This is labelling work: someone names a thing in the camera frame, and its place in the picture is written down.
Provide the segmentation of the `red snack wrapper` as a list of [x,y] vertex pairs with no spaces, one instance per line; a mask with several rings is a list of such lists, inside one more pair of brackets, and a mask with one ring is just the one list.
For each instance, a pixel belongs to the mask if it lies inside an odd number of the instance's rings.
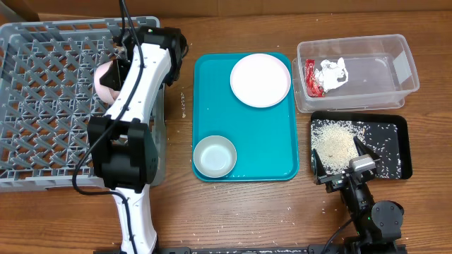
[[305,61],[305,82],[307,94],[310,97],[324,97],[324,91],[318,80],[315,78],[315,60],[307,59]]

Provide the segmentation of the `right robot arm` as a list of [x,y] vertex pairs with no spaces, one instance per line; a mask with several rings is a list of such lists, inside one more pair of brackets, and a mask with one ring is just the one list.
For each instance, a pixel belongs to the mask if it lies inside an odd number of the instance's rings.
[[401,238],[404,208],[397,202],[376,202],[367,181],[376,177],[381,161],[359,138],[353,138],[358,156],[349,161],[348,168],[337,174],[327,174],[316,150],[312,150],[314,183],[324,184],[326,192],[339,191],[350,218],[340,226],[323,246],[321,253],[407,253]]

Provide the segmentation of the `rice pile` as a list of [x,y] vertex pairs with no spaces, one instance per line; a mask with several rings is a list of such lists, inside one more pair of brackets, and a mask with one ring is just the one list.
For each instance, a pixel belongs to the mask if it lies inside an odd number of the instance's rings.
[[317,151],[327,174],[340,173],[358,156],[354,137],[380,156],[379,178],[399,179],[402,176],[395,124],[314,119],[311,122],[311,148]]

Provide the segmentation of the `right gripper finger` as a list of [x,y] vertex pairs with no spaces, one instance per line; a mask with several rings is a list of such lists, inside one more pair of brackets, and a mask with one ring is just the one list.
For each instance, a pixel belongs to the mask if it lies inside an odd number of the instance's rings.
[[321,185],[324,182],[323,179],[326,178],[328,175],[323,167],[323,164],[316,149],[313,149],[313,156],[314,156],[313,158],[314,183],[316,185]]
[[380,162],[380,156],[378,156],[371,148],[367,147],[358,137],[354,137],[353,141],[357,149],[358,157],[369,155],[376,164]]

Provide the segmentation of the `white tissue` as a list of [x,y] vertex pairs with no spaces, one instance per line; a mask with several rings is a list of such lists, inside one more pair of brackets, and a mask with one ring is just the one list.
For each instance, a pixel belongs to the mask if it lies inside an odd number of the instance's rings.
[[349,80],[349,73],[344,58],[340,57],[336,62],[323,60],[321,69],[315,69],[314,77],[325,93],[346,84]]

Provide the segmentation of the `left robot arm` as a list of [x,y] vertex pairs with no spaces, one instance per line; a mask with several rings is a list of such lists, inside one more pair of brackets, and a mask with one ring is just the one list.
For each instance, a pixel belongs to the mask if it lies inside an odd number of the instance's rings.
[[101,64],[94,74],[98,97],[109,105],[88,122],[94,174],[114,197],[122,243],[120,253],[154,253],[157,233],[150,215],[150,187],[164,176],[157,135],[164,87],[179,77],[188,52],[179,28],[143,26],[129,35],[127,57]]

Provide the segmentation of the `grey metal bowl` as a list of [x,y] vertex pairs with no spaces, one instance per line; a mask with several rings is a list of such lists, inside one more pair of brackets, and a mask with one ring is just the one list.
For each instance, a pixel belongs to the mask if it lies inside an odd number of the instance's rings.
[[230,173],[237,162],[235,146],[221,135],[199,141],[193,151],[193,163],[201,175],[217,179]]

